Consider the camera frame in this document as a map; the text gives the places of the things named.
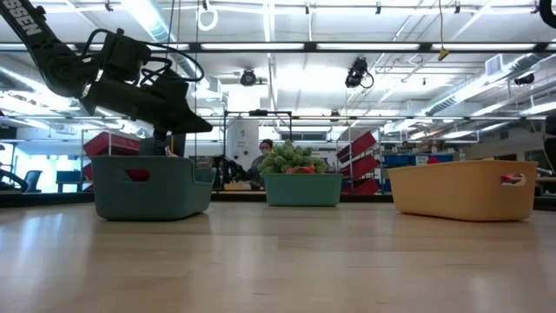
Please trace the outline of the red candy bar wrapper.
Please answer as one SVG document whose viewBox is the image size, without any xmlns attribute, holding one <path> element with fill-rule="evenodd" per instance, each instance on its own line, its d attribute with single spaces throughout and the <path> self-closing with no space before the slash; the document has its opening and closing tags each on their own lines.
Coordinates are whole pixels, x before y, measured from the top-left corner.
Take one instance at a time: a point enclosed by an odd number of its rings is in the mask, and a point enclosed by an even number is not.
<svg viewBox="0 0 556 313">
<path fill-rule="evenodd" d="M 147 170 L 125 170 L 125 173 L 132 182 L 144 183 L 150 179 L 150 174 Z"/>
</svg>

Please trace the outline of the black office chair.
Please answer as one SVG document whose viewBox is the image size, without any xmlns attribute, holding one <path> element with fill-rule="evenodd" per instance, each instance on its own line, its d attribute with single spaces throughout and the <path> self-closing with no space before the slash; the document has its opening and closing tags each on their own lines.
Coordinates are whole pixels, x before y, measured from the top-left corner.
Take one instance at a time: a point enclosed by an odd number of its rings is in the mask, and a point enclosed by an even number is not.
<svg viewBox="0 0 556 313">
<path fill-rule="evenodd" d="M 40 193 L 41 190 L 37 188 L 38 181 L 42 175 L 41 170 L 29 170 L 25 175 L 25 182 L 27 183 L 27 189 L 25 193 Z"/>
</svg>

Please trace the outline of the metal shelf rack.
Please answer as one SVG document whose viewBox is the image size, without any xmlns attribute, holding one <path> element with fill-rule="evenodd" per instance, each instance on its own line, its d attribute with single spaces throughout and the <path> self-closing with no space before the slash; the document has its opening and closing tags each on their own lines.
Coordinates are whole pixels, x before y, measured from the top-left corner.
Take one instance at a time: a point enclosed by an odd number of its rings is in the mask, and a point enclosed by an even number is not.
<svg viewBox="0 0 556 313">
<path fill-rule="evenodd" d="M 337 153 L 339 150 L 341 150 L 342 148 L 344 148 L 345 146 L 347 146 L 348 144 L 350 144 L 351 142 L 353 142 L 353 140 L 355 140 L 357 137 L 363 135 L 363 134 L 366 133 L 366 132 L 371 132 L 371 131 L 365 131 L 365 132 L 362 132 L 360 135 L 355 136 L 355 135 L 352 134 L 352 130 L 353 130 L 353 128 L 352 128 L 351 126 L 348 126 L 348 127 L 347 127 L 347 142 L 346 142 L 345 145 L 340 146 L 340 143 L 339 143 L 339 142 L 336 142 L 336 148 L 337 148 L 336 153 Z M 377 193 L 381 193 L 381 182 L 380 182 L 380 180 L 382 179 L 382 164 L 381 164 L 381 162 L 382 162 L 382 146 L 381 146 L 381 138 L 380 138 L 380 137 L 379 137 L 379 138 L 376 138 L 376 137 L 375 137 L 375 139 L 377 140 L 377 143 L 376 143 L 376 145 L 375 145 L 374 147 L 372 147 L 372 148 L 370 148 L 370 149 L 364 151 L 364 152 L 361 153 L 359 156 L 350 156 L 349 159 L 347 159 L 345 162 L 341 162 L 341 161 L 337 158 L 337 156 L 335 155 L 335 156 L 336 156 L 336 159 L 337 159 L 337 170 L 336 170 L 336 171 L 337 171 L 337 173 L 338 173 L 338 171 L 339 171 L 342 167 L 348 165 L 349 163 L 353 162 L 354 160 L 357 160 L 358 158 L 361 158 L 361 157 L 364 157 L 364 156 L 367 156 L 367 155 L 371 155 L 371 156 L 373 156 L 376 160 L 379 161 L 380 166 L 377 167 L 377 168 L 375 168 L 374 170 L 372 170 L 370 173 L 367 173 L 365 176 L 361 177 L 360 179 L 364 179 L 364 178 L 372 178 L 372 179 L 374 179 L 374 180 L 376 181 L 376 183 L 378 184 L 379 188 L 380 188 L 380 190 L 379 190 Z M 342 176 L 342 182 L 346 182 L 346 181 L 354 181 L 354 179 L 351 178 L 351 177 L 344 177 L 344 176 Z"/>
</svg>

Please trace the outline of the white pillar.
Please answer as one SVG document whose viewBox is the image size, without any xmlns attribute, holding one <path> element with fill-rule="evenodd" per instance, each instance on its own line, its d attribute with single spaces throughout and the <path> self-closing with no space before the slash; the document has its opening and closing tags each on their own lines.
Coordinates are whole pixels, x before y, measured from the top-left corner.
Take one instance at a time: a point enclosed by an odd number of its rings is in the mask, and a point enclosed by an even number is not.
<svg viewBox="0 0 556 313">
<path fill-rule="evenodd" d="M 251 119 L 230 122 L 226 131 L 226 157 L 249 170 L 260 154 L 259 122 Z"/>
</svg>

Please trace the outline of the black aluminium table frame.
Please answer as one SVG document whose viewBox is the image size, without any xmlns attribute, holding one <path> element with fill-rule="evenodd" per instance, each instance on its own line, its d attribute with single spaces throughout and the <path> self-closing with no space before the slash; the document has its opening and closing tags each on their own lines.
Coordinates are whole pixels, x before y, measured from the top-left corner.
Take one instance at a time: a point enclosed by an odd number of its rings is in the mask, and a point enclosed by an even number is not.
<svg viewBox="0 0 556 313">
<path fill-rule="evenodd" d="M 266 195 L 261 192 L 231 193 L 213 192 L 211 200 L 216 202 L 256 202 L 264 203 Z M 49 206 L 58 204 L 92 203 L 91 192 L 77 193 L 6 193 L 0 194 L 0 209 L 16 207 Z M 393 203 L 391 195 L 341 195 L 342 203 Z M 536 196 L 534 210 L 556 212 L 556 197 Z"/>
</svg>

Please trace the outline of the red tilted storage bin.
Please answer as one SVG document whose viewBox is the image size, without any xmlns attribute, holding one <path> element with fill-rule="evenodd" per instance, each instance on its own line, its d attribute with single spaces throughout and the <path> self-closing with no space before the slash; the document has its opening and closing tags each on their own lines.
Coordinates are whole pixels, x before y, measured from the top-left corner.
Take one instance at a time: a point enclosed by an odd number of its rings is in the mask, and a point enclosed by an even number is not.
<svg viewBox="0 0 556 313">
<path fill-rule="evenodd" d="M 342 167 L 338 171 L 338 173 L 342 174 L 344 177 L 351 177 L 354 180 L 357 180 L 365 176 L 367 173 L 370 173 L 372 170 L 374 170 L 379 166 L 380 164 L 378 160 L 376 160 L 371 155 L 367 155 L 358 158 L 357 160 L 354 160 L 348 165 Z"/>
<path fill-rule="evenodd" d="M 343 194 L 374 195 L 380 190 L 376 181 L 372 178 L 364 178 L 342 183 Z"/>
<path fill-rule="evenodd" d="M 353 142 L 342 148 L 336 153 L 337 158 L 341 162 L 345 162 L 350 156 L 359 156 L 364 151 L 374 147 L 377 140 L 371 132 L 366 132 L 363 135 L 357 137 Z"/>
</svg>

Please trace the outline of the green artificial succulent plant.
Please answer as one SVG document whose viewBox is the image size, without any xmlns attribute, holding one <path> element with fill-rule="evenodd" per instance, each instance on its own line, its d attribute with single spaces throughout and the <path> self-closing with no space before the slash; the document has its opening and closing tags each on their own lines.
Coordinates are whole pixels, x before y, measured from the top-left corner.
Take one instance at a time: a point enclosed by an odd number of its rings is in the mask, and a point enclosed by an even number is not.
<svg viewBox="0 0 556 313">
<path fill-rule="evenodd" d="M 267 174 L 287 174 L 286 170 L 296 166 L 310 166 L 313 164 L 315 174 L 324 174 L 327 165 L 324 160 L 313 154 L 311 147 L 301 147 L 294 145 L 287 140 L 267 154 L 260 173 Z"/>
</svg>

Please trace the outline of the yellow plastic bin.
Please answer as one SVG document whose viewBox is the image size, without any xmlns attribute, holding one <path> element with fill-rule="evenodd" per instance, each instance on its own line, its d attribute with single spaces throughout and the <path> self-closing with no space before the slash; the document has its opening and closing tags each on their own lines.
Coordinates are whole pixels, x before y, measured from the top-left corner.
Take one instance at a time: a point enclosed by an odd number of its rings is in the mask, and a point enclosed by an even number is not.
<svg viewBox="0 0 556 313">
<path fill-rule="evenodd" d="M 479 160 L 394 168 L 388 175 L 400 213 L 502 222 L 531 216 L 536 169 L 536 162 Z M 502 184 L 505 174 L 521 181 Z"/>
</svg>

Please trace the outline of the yellow hanging plug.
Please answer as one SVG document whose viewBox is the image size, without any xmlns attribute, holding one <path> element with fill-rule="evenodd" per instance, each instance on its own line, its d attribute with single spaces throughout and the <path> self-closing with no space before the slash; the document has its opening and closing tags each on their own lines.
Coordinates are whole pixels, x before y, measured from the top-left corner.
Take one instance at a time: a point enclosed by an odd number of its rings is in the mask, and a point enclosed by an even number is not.
<svg viewBox="0 0 556 313">
<path fill-rule="evenodd" d="M 438 7 L 439 7 L 439 18 L 440 18 L 440 49 L 439 49 L 438 61 L 441 62 L 449 55 L 449 50 L 447 50 L 444 45 L 444 16 L 443 16 L 443 9 L 442 9 L 442 0 L 438 0 Z"/>
</svg>

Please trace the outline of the white ceiling vent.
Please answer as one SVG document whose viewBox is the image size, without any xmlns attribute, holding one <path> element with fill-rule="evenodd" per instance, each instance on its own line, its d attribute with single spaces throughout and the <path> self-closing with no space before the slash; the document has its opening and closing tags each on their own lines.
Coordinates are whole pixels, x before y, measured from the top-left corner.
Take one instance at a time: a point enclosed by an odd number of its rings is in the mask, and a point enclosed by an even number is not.
<svg viewBox="0 0 556 313">
<path fill-rule="evenodd" d="M 504 68 L 504 57 L 501 54 L 495 55 L 485 61 L 485 72 L 488 77 L 499 74 Z"/>
</svg>

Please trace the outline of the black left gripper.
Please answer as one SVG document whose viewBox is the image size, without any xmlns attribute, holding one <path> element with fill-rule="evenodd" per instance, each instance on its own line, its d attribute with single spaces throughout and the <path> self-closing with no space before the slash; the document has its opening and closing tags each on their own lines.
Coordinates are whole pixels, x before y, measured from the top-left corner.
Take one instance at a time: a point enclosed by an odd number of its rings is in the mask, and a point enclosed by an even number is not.
<svg viewBox="0 0 556 313">
<path fill-rule="evenodd" d="M 162 132 L 210 132 L 213 126 L 190 109 L 186 101 L 188 88 L 174 71 L 165 71 L 154 83 L 143 86 L 119 82 L 102 74 L 80 102 L 90 114 L 103 107 L 151 123 Z"/>
</svg>

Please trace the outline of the blue-grey plastic bin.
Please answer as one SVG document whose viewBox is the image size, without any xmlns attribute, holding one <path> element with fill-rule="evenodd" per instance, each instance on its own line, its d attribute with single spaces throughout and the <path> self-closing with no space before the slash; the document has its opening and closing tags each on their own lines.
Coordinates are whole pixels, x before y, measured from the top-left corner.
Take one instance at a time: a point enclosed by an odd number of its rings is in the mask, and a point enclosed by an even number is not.
<svg viewBox="0 0 556 313">
<path fill-rule="evenodd" d="M 96 214 L 110 221 L 180 220 L 209 206 L 216 170 L 182 157 L 95 156 L 91 159 Z M 147 182 L 132 182 L 125 170 L 147 170 Z"/>
</svg>

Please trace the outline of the person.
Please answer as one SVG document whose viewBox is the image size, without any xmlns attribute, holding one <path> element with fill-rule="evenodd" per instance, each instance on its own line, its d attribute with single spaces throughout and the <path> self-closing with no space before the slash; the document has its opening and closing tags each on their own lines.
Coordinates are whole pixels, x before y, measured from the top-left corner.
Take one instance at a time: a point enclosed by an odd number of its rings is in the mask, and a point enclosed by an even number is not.
<svg viewBox="0 0 556 313">
<path fill-rule="evenodd" d="M 274 148 L 274 142 L 271 139 L 264 139 L 260 145 L 259 150 L 261 154 L 251 163 L 248 170 L 247 179 L 251 190 L 260 190 L 263 187 L 263 179 L 261 178 L 260 168 L 264 160 Z"/>
</svg>

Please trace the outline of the large red storage bin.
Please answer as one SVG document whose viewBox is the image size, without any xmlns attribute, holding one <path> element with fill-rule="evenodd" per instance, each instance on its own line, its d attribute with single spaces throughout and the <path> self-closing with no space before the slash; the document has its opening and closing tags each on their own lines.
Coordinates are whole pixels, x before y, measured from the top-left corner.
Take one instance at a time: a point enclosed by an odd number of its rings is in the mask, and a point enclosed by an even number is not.
<svg viewBox="0 0 556 313">
<path fill-rule="evenodd" d="M 137 156 L 140 141 L 101 132 L 83 145 L 83 150 L 88 157 L 94 156 Z"/>
</svg>

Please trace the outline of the teal plastic bin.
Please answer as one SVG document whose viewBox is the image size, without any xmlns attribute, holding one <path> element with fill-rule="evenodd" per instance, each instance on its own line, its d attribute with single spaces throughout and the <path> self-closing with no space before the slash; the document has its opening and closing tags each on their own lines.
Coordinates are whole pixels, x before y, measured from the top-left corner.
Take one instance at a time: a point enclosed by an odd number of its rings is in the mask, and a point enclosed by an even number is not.
<svg viewBox="0 0 556 313">
<path fill-rule="evenodd" d="M 264 187 L 271 206 L 334 207 L 341 200 L 340 174 L 267 174 Z"/>
</svg>

